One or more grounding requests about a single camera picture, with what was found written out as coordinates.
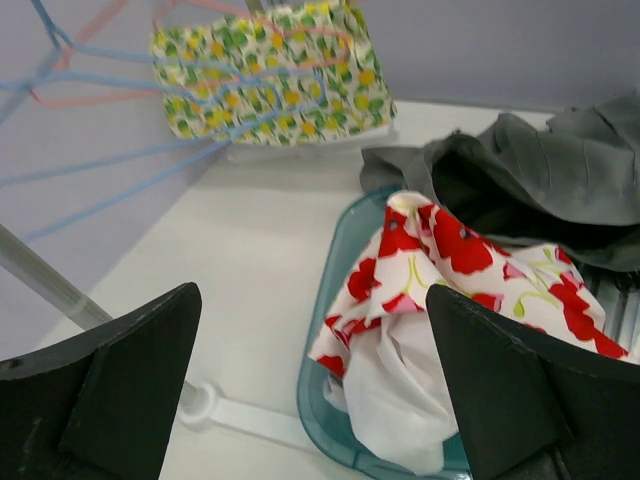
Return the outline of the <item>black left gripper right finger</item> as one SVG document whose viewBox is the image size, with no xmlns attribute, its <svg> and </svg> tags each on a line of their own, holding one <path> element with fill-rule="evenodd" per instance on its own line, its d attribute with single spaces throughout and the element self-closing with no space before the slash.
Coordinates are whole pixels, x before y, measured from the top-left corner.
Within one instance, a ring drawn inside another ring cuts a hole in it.
<svg viewBox="0 0 640 480">
<path fill-rule="evenodd" d="M 426 306 L 475 479 L 636 479 L 639 368 L 453 289 Z"/>
</svg>

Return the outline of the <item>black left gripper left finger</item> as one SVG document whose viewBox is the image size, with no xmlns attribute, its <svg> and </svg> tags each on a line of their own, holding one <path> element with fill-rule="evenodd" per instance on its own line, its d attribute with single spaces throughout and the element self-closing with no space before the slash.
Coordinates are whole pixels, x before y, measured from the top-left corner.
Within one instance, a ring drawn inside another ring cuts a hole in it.
<svg viewBox="0 0 640 480">
<path fill-rule="evenodd" d="M 202 309 L 184 283 L 1 363 L 4 479 L 156 479 Z"/>
</svg>

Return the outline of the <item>white skirt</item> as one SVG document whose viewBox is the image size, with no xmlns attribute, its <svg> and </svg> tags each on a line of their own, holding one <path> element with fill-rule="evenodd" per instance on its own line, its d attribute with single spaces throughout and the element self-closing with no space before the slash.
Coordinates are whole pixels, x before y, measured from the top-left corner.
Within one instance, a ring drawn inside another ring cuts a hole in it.
<svg viewBox="0 0 640 480">
<path fill-rule="evenodd" d="M 388 316 L 356 335 L 346 374 L 323 394 L 378 458 L 416 475 L 443 469 L 458 426 L 427 313 Z"/>
</svg>

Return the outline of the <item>red poppy print skirt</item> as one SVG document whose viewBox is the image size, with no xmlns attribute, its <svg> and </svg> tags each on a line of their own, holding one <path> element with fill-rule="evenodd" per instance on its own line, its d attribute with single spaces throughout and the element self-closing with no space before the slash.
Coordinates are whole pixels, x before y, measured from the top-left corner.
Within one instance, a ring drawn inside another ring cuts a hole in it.
<svg viewBox="0 0 640 480">
<path fill-rule="evenodd" d="M 436 285 L 587 351 L 639 361 L 605 335 L 604 310 L 561 247 L 506 250 L 409 192 L 387 200 L 384 225 L 360 254 L 325 326 L 350 359 L 352 339 L 381 327 L 385 317 L 428 314 L 426 295 Z"/>
</svg>

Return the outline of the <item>grey skirt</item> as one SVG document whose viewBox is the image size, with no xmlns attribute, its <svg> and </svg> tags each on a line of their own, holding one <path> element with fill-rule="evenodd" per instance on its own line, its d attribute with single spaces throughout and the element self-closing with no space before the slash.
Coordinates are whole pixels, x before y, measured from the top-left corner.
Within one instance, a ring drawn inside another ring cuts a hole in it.
<svg viewBox="0 0 640 480">
<path fill-rule="evenodd" d="M 566 110 L 538 130 L 500 114 L 477 136 L 365 148 L 360 183 L 401 185 L 499 243 L 555 243 L 579 262 L 639 268 L 639 97 Z"/>
</svg>

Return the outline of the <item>teal plastic basin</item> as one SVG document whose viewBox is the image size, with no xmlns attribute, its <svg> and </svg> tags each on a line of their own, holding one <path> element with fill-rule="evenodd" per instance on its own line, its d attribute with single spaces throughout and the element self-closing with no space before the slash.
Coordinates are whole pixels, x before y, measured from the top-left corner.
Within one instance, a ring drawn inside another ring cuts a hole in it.
<svg viewBox="0 0 640 480">
<path fill-rule="evenodd" d="M 342 213 L 335 226 L 315 306 L 311 316 L 297 383 L 297 409 L 302 427 L 324 456 L 367 479 L 416 479 L 401 466 L 372 454 L 354 436 L 350 417 L 338 401 L 329 401 L 332 375 L 346 366 L 343 342 L 325 326 L 325 318 L 361 252 L 383 226 L 387 199 L 396 192 L 384 188 L 365 194 Z"/>
</svg>

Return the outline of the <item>blue wire hanger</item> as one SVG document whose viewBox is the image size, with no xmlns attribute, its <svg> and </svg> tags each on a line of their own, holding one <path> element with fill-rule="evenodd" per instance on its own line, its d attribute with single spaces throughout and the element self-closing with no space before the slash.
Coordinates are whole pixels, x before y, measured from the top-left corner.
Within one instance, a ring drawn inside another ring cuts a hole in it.
<svg viewBox="0 0 640 480">
<path fill-rule="evenodd" d="M 107 103 L 117 103 L 128 100 L 135 100 L 145 96 L 156 94 L 167 96 L 180 96 L 186 98 L 188 102 L 201 107 L 219 107 L 226 102 L 226 95 L 239 88 L 256 87 L 268 90 L 273 95 L 270 103 L 271 109 L 262 116 L 256 116 L 239 124 L 231 123 L 227 120 L 214 128 L 206 136 L 216 141 L 231 144 L 243 137 L 246 133 L 253 131 L 264 123 L 276 121 L 282 117 L 292 115 L 302 115 L 308 111 L 316 111 L 320 108 L 320 103 L 326 99 L 326 89 L 323 80 L 314 71 L 310 70 L 290 70 L 284 68 L 271 69 L 259 72 L 255 75 L 245 75 L 232 65 L 219 62 L 195 62 L 186 61 L 180 57 L 159 57 L 145 53 L 127 52 L 122 50 L 106 49 L 87 43 L 76 41 L 57 25 L 44 4 L 40 1 L 32 3 L 33 9 L 38 13 L 47 35 L 60 54 L 59 64 L 63 66 L 61 70 L 53 66 L 51 70 L 42 76 L 32 76 L 21 80 L 16 86 L 17 89 L 25 89 L 31 97 L 47 108 L 78 108 L 84 106 L 96 106 Z M 126 78 L 105 76 L 98 74 L 72 71 L 67 67 L 72 53 L 81 53 L 93 57 L 109 58 L 119 61 L 148 65 L 158 70 L 160 68 L 178 67 L 188 72 L 196 73 L 207 69 L 213 69 L 227 75 L 223 80 L 213 77 L 197 79 L 193 84 L 182 85 L 166 81 L 143 82 Z M 280 78 L 284 76 L 303 76 L 315 81 L 320 88 L 320 95 L 313 99 L 311 103 L 292 104 L 284 99 L 284 95 L 269 81 L 270 78 Z M 36 89 L 42 85 L 49 85 L 60 82 L 76 82 L 93 85 L 103 85 L 123 89 L 124 94 L 98 95 L 73 97 L 61 100 L 44 100 L 37 95 Z"/>
<path fill-rule="evenodd" d="M 54 47 L 29 49 L 24 34 L 1 36 L 1 222 L 23 242 L 56 235 L 227 149 L 166 136 L 156 99 L 47 108 L 16 88 L 58 59 Z M 95 69 L 72 71 L 156 82 L 151 66 L 96 59 Z M 76 82 L 36 89 L 51 99 L 117 91 Z"/>
</svg>

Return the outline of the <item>lemon print skirt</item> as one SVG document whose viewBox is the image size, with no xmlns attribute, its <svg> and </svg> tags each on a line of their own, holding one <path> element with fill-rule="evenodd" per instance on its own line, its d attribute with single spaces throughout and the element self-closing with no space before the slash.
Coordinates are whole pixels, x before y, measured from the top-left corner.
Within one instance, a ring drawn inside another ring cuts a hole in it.
<svg viewBox="0 0 640 480">
<path fill-rule="evenodd" d="M 392 124 L 397 110 L 383 77 L 361 10 L 348 1 L 281 6 L 255 16 L 227 15 L 207 25 L 155 27 L 150 54 L 186 61 L 219 62 L 243 74 L 278 68 L 312 70 L 323 80 L 326 99 L 316 111 L 264 123 L 238 143 L 294 146 L 347 139 Z M 188 72 L 154 69 L 158 83 L 182 85 L 227 77 L 213 69 Z M 270 78 L 288 103 L 311 103 L 320 95 L 303 76 Z M 204 138 L 227 120 L 239 124 L 271 109 L 273 95 L 239 88 L 219 107 L 201 107 L 184 97 L 163 96 L 169 128 L 182 139 Z"/>
</svg>

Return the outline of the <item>pink hanger with poppy skirt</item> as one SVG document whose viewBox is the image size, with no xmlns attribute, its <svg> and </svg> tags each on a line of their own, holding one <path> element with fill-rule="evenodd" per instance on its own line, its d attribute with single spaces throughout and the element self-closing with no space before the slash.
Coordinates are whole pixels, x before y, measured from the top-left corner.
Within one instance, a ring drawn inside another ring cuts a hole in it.
<svg viewBox="0 0 640 480">
<path fill-rule="evenodd" d="M 34 1 L 32 6 L 38 13 L 47 35 L 51 40 L 55 50 L 59 54 L 59 59 L 42 76 L 34 76 L 24 81 L 22 88 L 29 92 L 29 95 L 39 104 L 47 108 L 77 108 L 84 106 L 95 106 L 107 103 L 136 100 L 144 97 L 157 96 L 162 93 L 154 84 L 144 82 L 137 84 L 127 79 L 118 79 L 111 76 L 89 75 L 72 71 L 71 58 L 76 53 L 82 53 L 94 57 L 110 58 L 114 60 L 128 61 L 132 63 L 148 64 L 150 60 L 143 54 L 126 52 L 121 50 L 109 50 L 93 46 L 89 41 L 100 33 L 115 17 L 117 17 L 128 3 L 126 1 L 109 1 L 87 24 L 71 37 L 58 24 L 56 24 L 44 4 Z M 100 86 L 114 87 L 116 93 L 106 93 L 100 95 L 75 96 L 61 99 L 43 98 L 36 89 L 42 85 L 57 82 L 76 82 Z"/>
</svg>

